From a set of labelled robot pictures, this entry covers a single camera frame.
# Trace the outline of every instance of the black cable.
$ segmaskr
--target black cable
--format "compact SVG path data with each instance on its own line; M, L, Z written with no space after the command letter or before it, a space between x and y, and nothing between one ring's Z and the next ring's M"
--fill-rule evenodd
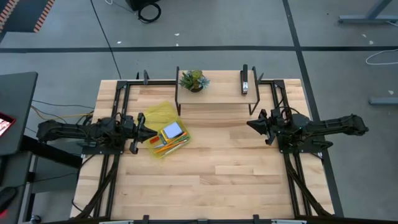
M90 120L90 118L92 118L92 117L93 117L93 115L84 115L84 116L82 116L82 117L76 122L76 124L78 124L83 118L86 118L86 119L84 120L84 122L83 122L83 125L86 125L86 123L88 122L88 120Z
M77 177L79 177L80 169L86 164L86 162L88 162L88 161L89 161L90 159L92 159L94 156L95 156L95 154L91 155L89 158L86 159L86 161L84 161L84 162L81 164L81 166L80 166L80 168L79 168L79 172L77 173ZM72 205L73 205L77 210L79 210L79 212L82 212L82 211L83 211L81 208L79 208L79 207L77 207L77 205L75 205L74 199L72 199Z
M119 6L120 8L123 8L123 9L125 9L125 10L127 10L127 11L129 11L129 12L134 14L134 12L132 10L130 10L130 9L124 7L124 6L119 5L118 3L116 3L116 1L114 1L113 4L115 4L115 5Z
M58 178L61 178L61 177L66 177L66 176L72 175L72 174L77 174L77 173L69 173L69 174L65 174L65 175L58 176L58 177L51 177L51 178L36 180L36 181L33 181L33 182L29 182L29 184L33 184L33 183L37 183L37 182L41 182L41 181L45 181L45 180L58 179ZM26 184L28 184L28 183L24 183L24 184L15 186L15 188L16 188L16 187L21 187L21 186L26 185Z
M50 105L50 106L79 106L79 107L82 107L82 108L94 109L94 108L92 108L92 107L83 106L83 105L56 105L56 104L53 104L53 103L46 103L46 102L39 101L39 100L32 100L32 101L33 101L33 102L36 102L36 103L43 103L43 104L45 104L45 105Z
M124 6L119 5L118 3L116 3L116 1L113 1L113 4L115 4L115 5L119 6L119 7L122 8L122 9L125 9L125 10L127 10L127 11L129 11L129 12L135 14L135 12L133 12L132 10L130 10L130 9L124 7ZM142 10L143 10L146 6L154 6L154 7L157 9L157 16L155 16L153 19L146 19L146 18L144 18L144 17L141 15L141 12L142 12ZM140 8L140 9L138 10L138 19L139 19L141 22L145 23L145 24L149 24L149 23L151 23L151 22L155 22L155 21L160 17L160 15L162 14L162 10L161 10L160 6L159 6L158 4L156 4L156 3L148 3L148 5L146 5L146 6Z
M51 178L36 180L36 181L33 181L33 182L29 182L29 184L33 184L33 183L37 183L37 182L41 182L41 181L45 181L45 180L58 179L58 178L62 178L62 177L66 177L66 176L72 175L72 174L79 174L80 169L86 164L86 162L88 162L88 161L89 161L91 158L93 158L94 156L95 156L95 154L93 154L93 155L91 155L89 158L87 158L86 161L84 161L84 162L80 165L79 170L78 170L77 173L69 173L69 174L65 174L65 175L60 175L60 176L58 176L58 177L51 177ZM24 184L15 186L15 188L16 188L16 187L21 187L21 186L26 185L26 184L28 184L28 183L24 183Z
M97 17L98 24L99 24L99 26L101 27L102 33L104 34L106 43L108 44L108 47L109 47L109 49L110 49L110 51L111 51L114 65L116 66L116 69L118 70L119 78L122 79L122 76L120 75L120 71L119 71L118 64L116 63L116 59L114 58L114 55L113 55L113 51L112 51L111 44L109 44L108 38L106 37L106 34L105 34L105 31L104 31L104 29L102 28L100 19L98 18L98 15L97 15L97 11L95 10L95 7L94 7L93 0L90 0L90 2L91 2L91 5L93 6L93 10L94 10L95 16Z
M33 133L36 133L36 134L37 134L37 131L34 131L34 130L28 128L28 127L25 127L25 128L28 129L29 131L32 131Z
M153 18L153 19L146 19L141 15L142 10L146 7L146 6L154 6L157 9L157 15ZM138 19L145 23L145 24L150 24L151 22L155 22L158 18L160 18L160 15L162 14L162 10L160 9L160 6L154 2L150 2L148 3L148 5L146 5L142 8L140 8L138 10Z
M294 111L296 111L298 114L300 114L300 112L299 112L298 110L296 110L296 109L294 109L294 108L292 108L292 107L289 107L289 106L280 106L279 108L287 108L288 110L294 110Z
M54 116L54 117L56 117L56 118L58 118L58 119L61 119L63 122L65 122L65 124L67 124L67 121L65 121L65 119L63 119L63 118L61 118L61 117L59 117L59 116L57 116L57 115L55 115L55 114L50 114L50 113L43 112L43 111L37 109L37 107L35 107L35 106L31 106L31 107L32 107L33 110L37 110L38 112L40 112L40 113L42 113L42 114Z

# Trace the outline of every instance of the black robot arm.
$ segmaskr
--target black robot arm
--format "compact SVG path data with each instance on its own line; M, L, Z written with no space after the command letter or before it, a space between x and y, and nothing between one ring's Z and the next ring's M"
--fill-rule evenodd
M127 139L134 139L130 151L137 154L137 143L157 135L144 126L145 116L138 114L137 124L132 116L122 117L118 121L115 117L99 119L95 124L78 125L63 124L54 120L39 124L37 138L39 142L53 141L60 138L84 139L87 154L120 154L123 153Z
M337 133L362 136L366 131L368 131L368 128L365 127L362 118L353 114L326 121L310 121L303 127L303 133L308 133L312 136L324 136Z
M353 114L319 122L310 121L302 114L286 113L286 116L284 118L280 108L276 108L267 117L267 112L263 109L257 120L248 121L247 124L259 134L266 134L267 144L271 145L275 137L279 137L280 147L284 149L282 151L287 152L321 152L333 143L315 139L317 136L337 133L362 136L369 131L362 118Z

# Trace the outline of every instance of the black object on shelf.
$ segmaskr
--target black object on shelf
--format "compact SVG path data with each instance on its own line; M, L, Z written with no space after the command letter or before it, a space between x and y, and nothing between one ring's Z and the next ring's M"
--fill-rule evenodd
M249 91L248 84L248 65L243 65L243 70L241 70L241 93L242 95L247 95Z

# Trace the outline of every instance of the black bag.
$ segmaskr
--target black bag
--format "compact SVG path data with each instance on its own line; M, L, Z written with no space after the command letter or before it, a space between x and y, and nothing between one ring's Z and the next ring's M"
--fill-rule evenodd
M129 6L133 11L138 11L138 19L141 20L141 22L145 23L154 22L160 17L162 10L160 9L159 5L155 3L157 1L158 0L126 0L127 4L129 4ZM147 6L154 6L157 8L158 11L157 16L154 17L153 19L146 19L141 16L142 9Z

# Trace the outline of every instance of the potted succulent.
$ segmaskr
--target potted succulent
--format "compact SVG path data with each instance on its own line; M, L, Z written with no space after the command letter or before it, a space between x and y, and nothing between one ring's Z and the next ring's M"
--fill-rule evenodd
M182 72L180 85L193 93L197 93L206 88L209 83L210 80L203 76L201 70L188 71L187 73Z

